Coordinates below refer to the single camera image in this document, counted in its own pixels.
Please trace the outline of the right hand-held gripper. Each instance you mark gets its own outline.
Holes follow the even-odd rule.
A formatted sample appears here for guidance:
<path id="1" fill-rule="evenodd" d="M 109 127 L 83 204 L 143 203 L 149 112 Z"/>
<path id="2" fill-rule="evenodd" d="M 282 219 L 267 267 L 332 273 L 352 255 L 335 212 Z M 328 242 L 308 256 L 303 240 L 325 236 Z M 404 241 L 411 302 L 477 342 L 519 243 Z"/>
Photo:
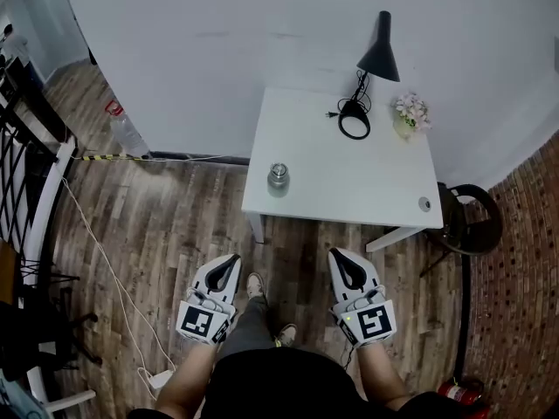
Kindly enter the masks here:
<path id="1" fill-rule="evenodd" d="M 340 302 L 330 312 L 351 346 L 364 347 L 392 336 L 397 331 L 394 307 L 385 298 L 385 287 L 380 285 L 375 266 L 353 251 L 338 247 L 329 250 L 328 265 L 335 299 Z M 363 289 L 372 290 L 349 300 Z"/>

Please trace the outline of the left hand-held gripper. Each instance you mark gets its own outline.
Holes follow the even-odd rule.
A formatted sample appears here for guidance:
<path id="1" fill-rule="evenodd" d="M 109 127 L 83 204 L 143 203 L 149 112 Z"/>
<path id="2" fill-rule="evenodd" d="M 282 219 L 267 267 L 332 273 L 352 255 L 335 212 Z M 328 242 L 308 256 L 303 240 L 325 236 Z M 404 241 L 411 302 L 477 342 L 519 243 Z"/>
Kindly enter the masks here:
<path id="1" fill-rule="evenodd" d="M 207 345 L 225 341 L 237 314 L 232 305 L 238 291 L 242 261 L 236 253 L 223 255 L 202 265 L 194 277 L 194 287 L 179 306 L 176 331 Z M 218 294 L 218 298 L 207 294 Z"/>

